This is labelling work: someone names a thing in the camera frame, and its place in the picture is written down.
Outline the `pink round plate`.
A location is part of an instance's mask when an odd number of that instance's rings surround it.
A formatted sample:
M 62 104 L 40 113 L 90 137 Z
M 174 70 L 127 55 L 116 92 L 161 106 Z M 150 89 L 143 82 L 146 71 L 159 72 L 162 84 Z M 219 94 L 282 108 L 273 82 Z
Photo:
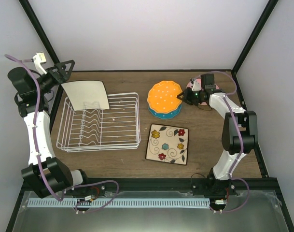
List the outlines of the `pink round plate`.
M 198 79 L 187 84 L 184 96 L 190 105 L 208 105 L 211 93 L 219 89 L 216 84 L 202 85 Z

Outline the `orange dotted scalloped plate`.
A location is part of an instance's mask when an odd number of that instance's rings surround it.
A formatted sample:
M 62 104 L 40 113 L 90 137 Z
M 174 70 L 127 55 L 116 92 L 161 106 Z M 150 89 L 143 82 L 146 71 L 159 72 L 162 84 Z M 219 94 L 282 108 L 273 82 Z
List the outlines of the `orange dotted scalloped plate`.
M 147 103 L 156 113 L 167 114 L 181 105 L 182 101 L 177 98 L 180 93 L 181 86 L 176 82 L 161 81 L 149 90 Z

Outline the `teal dotted plate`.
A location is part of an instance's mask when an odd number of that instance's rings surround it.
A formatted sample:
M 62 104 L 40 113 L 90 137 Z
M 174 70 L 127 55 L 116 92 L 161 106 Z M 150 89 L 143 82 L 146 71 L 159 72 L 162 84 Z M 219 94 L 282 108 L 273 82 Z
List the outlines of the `teal dotted plate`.
M 173 110 L 168 113 L 158 113 L 155 110 L 151 109 L 150 107 L 148 107 L 148 110 L 154 117 L 157 117 L 159 119 L 172 119 L 180 113 L 181 108 L 182 108 L 182 105 L 180 104 L 176 110 Z

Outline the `cream square plate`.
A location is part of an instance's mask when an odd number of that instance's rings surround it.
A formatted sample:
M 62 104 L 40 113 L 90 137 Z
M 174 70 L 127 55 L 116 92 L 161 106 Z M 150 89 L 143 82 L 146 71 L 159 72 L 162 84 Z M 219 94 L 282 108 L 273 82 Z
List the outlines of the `cream square plate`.
M 108 95 L 102 81 L 73 81 L 63 83 L 61 86 L 65 90 L 74 111 L 110 109 Z

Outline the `square floral plate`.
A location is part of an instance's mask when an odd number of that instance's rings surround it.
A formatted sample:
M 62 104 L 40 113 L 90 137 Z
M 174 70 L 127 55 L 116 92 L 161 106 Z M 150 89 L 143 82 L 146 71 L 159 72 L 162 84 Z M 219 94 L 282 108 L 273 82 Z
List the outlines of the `square floral plate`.
M 188 148 L 189 130 L 187 128 L 152 124 L 145 158 L 157 162 L 186 165 Z

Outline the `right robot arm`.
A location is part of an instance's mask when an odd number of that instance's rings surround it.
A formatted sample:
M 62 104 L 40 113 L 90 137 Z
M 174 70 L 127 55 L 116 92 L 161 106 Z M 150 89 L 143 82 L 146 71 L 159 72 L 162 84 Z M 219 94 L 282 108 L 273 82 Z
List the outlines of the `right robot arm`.
M 233 172 L 240 161 L 258 144 L 257 115 L 247 111 L 230 99 L 237 87 L 226 92 L 215 84 L 215 72 L 211 71 L 192 78 L 177 98 L 188 105 L 205 103 L 224 120 L 222 131 L 223 152 L 211 168 L 206 188 L 213 195 L 219 194 L 233 180 Z

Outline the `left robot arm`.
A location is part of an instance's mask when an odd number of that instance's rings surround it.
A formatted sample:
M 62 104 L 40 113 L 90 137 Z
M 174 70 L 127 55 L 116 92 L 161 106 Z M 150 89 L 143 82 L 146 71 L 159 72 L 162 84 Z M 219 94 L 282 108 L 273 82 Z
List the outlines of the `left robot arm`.
M 71 188 L 86 195 L 91 183 L 85 172 L 81 169 L 71 171 L 55 156 L 48 100 L 45 98 L 54 86 L 68 81 L 75 62 L 56 63 L 48 69 L 44 69 L 39 61 L 34 61 L 34 65 L 35 71 L 22 63 L 7 74 L 17 91 L 14 101 L 28 130 L 30 154 L 28 166 L 21 171 L 22 177 L 40 198 L 56 197 L 57 192 Z

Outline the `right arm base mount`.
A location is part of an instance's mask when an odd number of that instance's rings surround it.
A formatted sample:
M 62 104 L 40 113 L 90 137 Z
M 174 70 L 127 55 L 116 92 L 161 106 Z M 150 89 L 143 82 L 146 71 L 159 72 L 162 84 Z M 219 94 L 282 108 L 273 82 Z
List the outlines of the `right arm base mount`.
M 198 178 L 191 181 L 192 192 L 194 195 L 203 195 L 207 198 L 223 198 L 229 192 L 232 185 L 231 180 L 210 181 L 206 178 Z

